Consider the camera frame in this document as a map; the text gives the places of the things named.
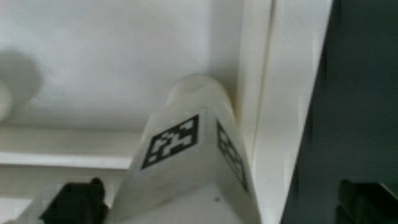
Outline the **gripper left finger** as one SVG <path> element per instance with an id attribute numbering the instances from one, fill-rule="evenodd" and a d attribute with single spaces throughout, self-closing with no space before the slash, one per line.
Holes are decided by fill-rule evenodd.
<path id="1" fill-rule="evenodd" d="M 103 224 L 108 213 L 104 193 L 99 178 L 67 182 L 40 193 L 15 224 Z"/>

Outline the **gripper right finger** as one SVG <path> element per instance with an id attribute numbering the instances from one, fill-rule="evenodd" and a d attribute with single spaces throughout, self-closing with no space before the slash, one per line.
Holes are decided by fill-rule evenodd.
<path id="1" fill-rule="evenodd" d="M 334 224 L 398 224 L 398 183 L 341 181 Z"/>

